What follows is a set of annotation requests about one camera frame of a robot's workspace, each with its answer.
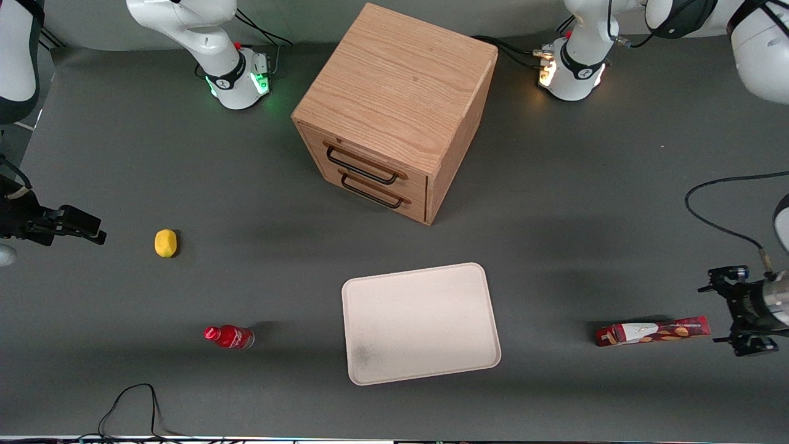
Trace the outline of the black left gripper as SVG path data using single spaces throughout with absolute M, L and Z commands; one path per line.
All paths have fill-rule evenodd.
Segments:
M 766 279 L 747 282 L 750 269 L 747 265 L 729 265 L 707 272 L 708 283 L 698 293 L 722 292 L 732 317 L 728 337 L 715 338 L 715 343 L 726 343 L 737 357 L 755 357 L 777 352 L 779 346 L 769 337 L 761 321 L 758 304 Z

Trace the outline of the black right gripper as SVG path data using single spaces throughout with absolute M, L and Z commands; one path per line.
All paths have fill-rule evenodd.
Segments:
M 48 247 L 53 244 L 54 238 L 57 236 L 72 236 L 88 240 L 96 245 L 105 244 L 107 233 L 100 230 L 101 219 L 71 205 L 59 207 L 60 222 L 42 224 L 42 233 L 31 231 L 32 220 L 43 218 L 51 209 L 40 205 L 36 194 L 32 191 L 17 199 L 8 199 L 7 195 L 16 193 L 22 187 L 8 177 L 1 177 L 2 239 L 30 240 Z

